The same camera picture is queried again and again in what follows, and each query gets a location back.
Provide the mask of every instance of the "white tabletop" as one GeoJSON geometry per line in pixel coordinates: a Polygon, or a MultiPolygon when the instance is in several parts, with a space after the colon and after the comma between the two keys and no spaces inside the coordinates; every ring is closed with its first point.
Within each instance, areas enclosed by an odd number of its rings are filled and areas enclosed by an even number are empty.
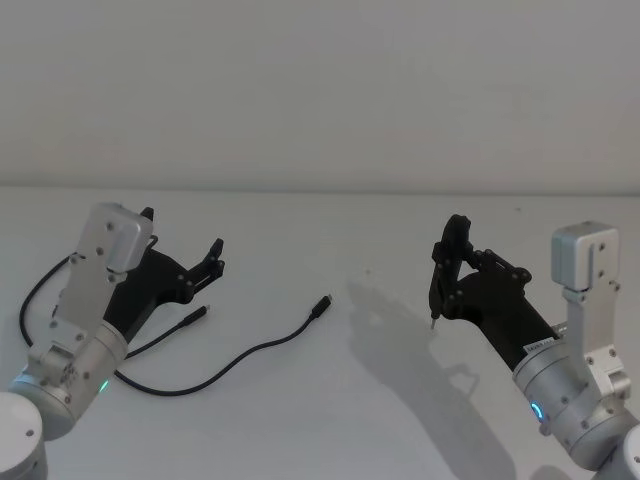
{"type": "MultiPolygon", "coordinates": [[[[123,370],[188,387],[249,346],[285,335],[323,295],[335,303],[294,342],[250,357],[197,395],[154,398],[112,382],[65,438],[48,444],[52,480],[582,480],[537,421],[484,337],[463,321],[428,328],[433,243],[453,213],[471,241],[528,268],[527,296],[565,318],[550,280],[550,237],[601,220],[622,232],[616,341],[640,383],[640,199],[267,195],[0,189],[0,382],[25,363],[17,312],[71,252],[91,204],[156,209],[157,248],[186,266],[225,240],[223,278],[191,306],[166,305],[135,344],[195,306],[209,318],[123,370]]],[[[56,278],[34,302],[48,314],[56,278]]],[[[640,413],[640,396],[629,406],[640,413]]]]}

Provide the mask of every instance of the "cable plug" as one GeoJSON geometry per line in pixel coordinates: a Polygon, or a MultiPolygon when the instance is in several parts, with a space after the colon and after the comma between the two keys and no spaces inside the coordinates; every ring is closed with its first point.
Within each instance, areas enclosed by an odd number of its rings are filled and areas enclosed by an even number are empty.
{"type": "Polygon", "coordinates": [[[316,320],[320,318],[324,312],[331,306],[333,302],[333,297],[331,295],[325,295],[320,299],[316,306],[311,309],[311,315],[309,315],[310,320],[316,320]]]}
{"type": "Polygon", "coordinates": [[[210,309],[211,309],[210,305],[204,305],[204,306],[200,307],[196,311],[194,311],[194,312],[190,313],[189,315],[187,315],[186,317],[184,317],[184,320],[182,320],[178,324],[178,328],[188,327],[192,323],[200,320],[202,317],[204,317],[209,312],[210,309]]]}

